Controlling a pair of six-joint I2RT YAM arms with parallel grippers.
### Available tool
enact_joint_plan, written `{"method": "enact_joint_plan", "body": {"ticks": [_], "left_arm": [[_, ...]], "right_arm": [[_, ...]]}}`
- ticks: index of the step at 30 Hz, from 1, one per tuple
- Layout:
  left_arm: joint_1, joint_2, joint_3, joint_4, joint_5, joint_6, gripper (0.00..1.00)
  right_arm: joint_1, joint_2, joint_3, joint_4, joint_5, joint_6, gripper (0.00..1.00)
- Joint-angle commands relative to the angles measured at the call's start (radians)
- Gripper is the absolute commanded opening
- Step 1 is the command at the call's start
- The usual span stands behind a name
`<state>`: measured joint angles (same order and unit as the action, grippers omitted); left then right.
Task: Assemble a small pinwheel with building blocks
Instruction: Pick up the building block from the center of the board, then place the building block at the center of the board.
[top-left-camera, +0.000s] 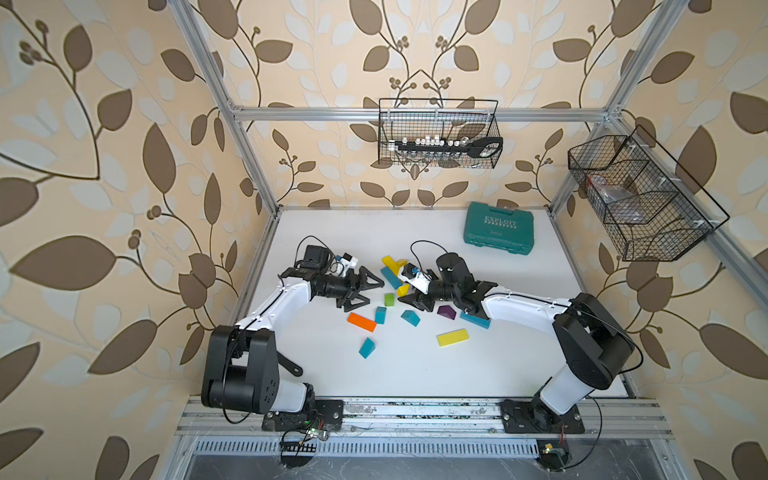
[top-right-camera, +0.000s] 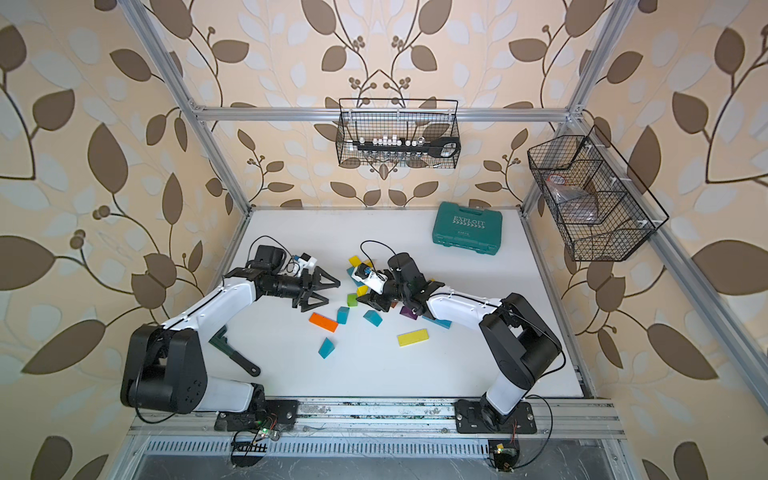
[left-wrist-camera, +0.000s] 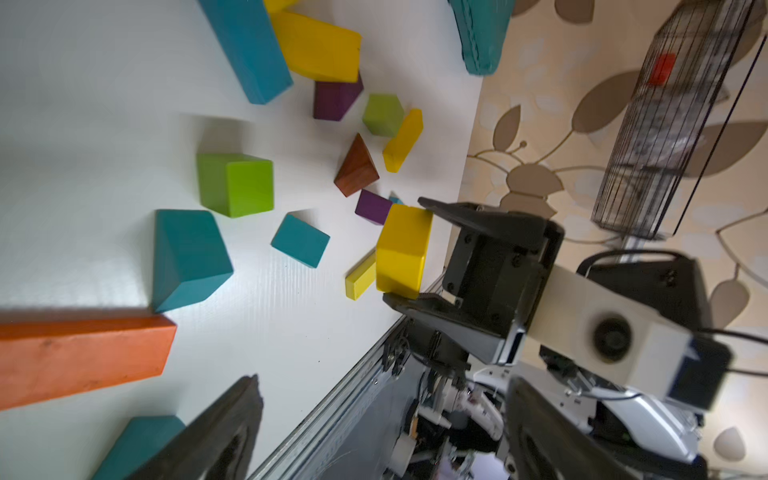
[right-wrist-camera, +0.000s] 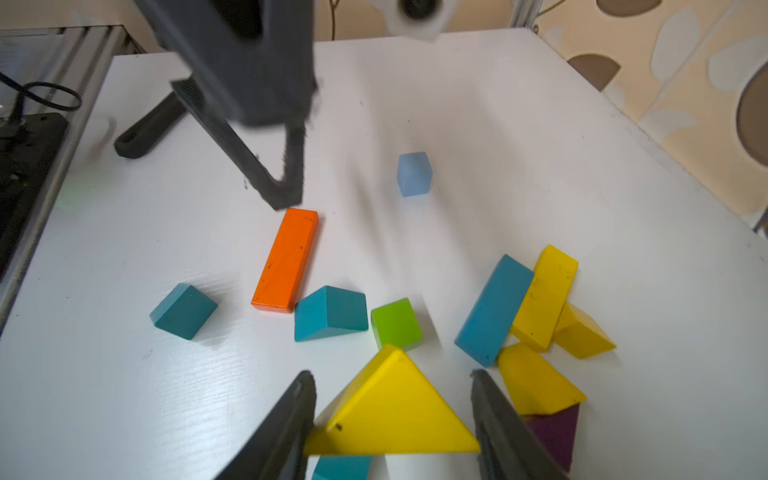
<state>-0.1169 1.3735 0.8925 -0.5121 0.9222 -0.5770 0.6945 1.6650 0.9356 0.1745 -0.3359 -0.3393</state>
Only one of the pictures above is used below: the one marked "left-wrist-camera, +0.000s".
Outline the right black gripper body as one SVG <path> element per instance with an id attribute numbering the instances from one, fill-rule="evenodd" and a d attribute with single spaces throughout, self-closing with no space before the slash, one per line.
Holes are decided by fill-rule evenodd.
<path id="1" fill-rule="evenodd" d="M 444 290 L 457 301 L 449 336 L 488 365 L 517 355 L 564 239 L 542 218 L 511 218 L 499 227 L 461 225 Z"/>

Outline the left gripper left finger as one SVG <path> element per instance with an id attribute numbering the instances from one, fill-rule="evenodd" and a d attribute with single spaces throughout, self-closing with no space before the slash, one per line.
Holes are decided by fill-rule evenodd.
<path id="1" fill-rule="evenodd" d="M 244 479 L 264 402 L 256 375 L 244 376 L 141 465 L 131 479 Z"/>

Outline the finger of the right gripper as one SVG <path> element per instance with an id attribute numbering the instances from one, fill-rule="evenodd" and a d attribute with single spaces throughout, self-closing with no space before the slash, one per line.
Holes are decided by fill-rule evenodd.
<path id="1" fill-rule="evenodd" d="M 393 310 L 447 335 L 470 354 L 502 353 L 502 337 L 475 325 L 468 314 L 438 294 L 422 294 L 410 299 L 384 293 L 383 301 Z"/>
<path id="2" fill-rule="evenodd" d="M 456 226 L 487 236 L 512 236 L 516 232 L 542 236 L 547 228 L 546 219 L 528 213 L 479 210 L 479 204 L 445 203 L 427 197 L 419 197 L 418 204 Z"/>

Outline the yellow triangle block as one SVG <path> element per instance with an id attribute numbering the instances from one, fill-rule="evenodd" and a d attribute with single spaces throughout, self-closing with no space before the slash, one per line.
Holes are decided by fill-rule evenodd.
<path id="1" fill-rule="evenodd" d="M 431 236 L 433 213 L 416 207 L 393 205 L 376 245 L 376 287 L 416 299 Z"/>

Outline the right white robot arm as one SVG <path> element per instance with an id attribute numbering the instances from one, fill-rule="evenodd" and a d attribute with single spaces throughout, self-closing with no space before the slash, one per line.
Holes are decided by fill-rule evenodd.
<path id="1" fill-rule="evenodd" d="M 596 390 L 627 428 L 632 459 L 696 457 L 680 411 L 709 411 L 732 362 L 711 334 L 699 263 L 669 250 L 613 250 L 576 271 L 556 259 L 564 229 L 525 212 L 420 198 L 389 210 L 376 285 L 393 310 L 486 365 L 536 341 L 552 376 Z"/>

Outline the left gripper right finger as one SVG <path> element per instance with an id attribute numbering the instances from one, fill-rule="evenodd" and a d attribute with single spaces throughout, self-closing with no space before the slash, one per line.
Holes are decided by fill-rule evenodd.
<path id="1" fill-rule="evenodd" d="M 509 453 L 519 479 L 634 477 L 525 379 L 510 379 L 505 405 Z"/>

